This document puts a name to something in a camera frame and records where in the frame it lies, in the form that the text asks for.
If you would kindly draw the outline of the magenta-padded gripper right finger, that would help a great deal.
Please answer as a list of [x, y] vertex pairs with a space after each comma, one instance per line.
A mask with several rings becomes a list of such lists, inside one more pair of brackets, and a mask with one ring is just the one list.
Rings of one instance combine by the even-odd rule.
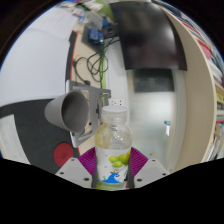
[[155, 158], [148, 159], [140, 151], [131, 148], [128, 168], [128, 187], [140, 188], [168, 175]]

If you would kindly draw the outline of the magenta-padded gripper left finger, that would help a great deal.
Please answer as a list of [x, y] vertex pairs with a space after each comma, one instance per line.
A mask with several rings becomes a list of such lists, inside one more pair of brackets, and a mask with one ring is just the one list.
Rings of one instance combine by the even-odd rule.
[[79, 158], [69, 158], [56, 175], [81, 187], [91, 188], [95, 171], [95, 148], [91, 148]]

